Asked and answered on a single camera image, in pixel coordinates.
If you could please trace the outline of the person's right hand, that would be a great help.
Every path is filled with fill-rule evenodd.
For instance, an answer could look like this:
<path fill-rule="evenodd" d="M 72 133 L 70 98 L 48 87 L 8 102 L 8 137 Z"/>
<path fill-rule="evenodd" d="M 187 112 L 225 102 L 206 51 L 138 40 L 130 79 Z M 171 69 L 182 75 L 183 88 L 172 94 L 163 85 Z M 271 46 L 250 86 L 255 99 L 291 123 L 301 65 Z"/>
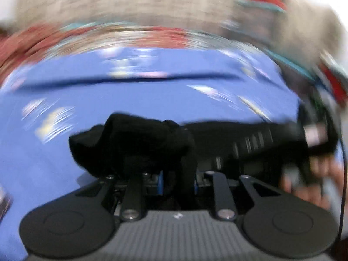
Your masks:
<path fill-rule="evenodd" d="M 329 210 L 330 197 L 322 191 L 320 181 L 331 179 L 341 197 L 347 202 L 347 194 L 343 194 L 343 191 L 346 190 L 343 165 L 336 160 L 333 154 L 310 157 L 309 167 L 310 183 L 295 186 L 290 176 L 283 174 L 279 183 L 280 189 L 320 208 Z"/>

